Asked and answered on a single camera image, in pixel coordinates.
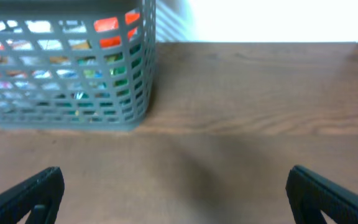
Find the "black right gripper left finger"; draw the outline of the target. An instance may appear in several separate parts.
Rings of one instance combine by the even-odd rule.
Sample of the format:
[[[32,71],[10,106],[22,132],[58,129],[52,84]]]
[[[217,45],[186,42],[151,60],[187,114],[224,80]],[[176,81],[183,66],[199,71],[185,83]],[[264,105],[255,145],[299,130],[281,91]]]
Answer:
[[[62,171],[48,167],[0,194],[0,223],[55,223],[65,191]]]

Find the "orange spaghetti package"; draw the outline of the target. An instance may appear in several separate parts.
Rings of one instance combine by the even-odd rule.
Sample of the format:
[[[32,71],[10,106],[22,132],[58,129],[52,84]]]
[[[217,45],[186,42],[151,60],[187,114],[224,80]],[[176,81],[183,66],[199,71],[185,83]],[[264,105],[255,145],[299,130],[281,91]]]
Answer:
[[[139,34],[141,14],[129,11],[125,21],[117,17],[92,21],[5,20],[0,21],[0,67],[10,77],[25,77],[30,67],[54,65],[61,72],[74,63],[96,65],[96,51],[103,51],[106,64],[123,59],[123,40],[131,42]]]

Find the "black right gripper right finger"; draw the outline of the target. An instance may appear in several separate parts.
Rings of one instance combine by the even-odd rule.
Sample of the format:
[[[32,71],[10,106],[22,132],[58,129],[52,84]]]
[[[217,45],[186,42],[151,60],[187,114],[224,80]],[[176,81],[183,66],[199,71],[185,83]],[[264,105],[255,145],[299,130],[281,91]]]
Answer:
[[[358,224],[358,195],[312,170],[295,165],[285,189],[297,224],[326,223],[323,215],[336,223]]]

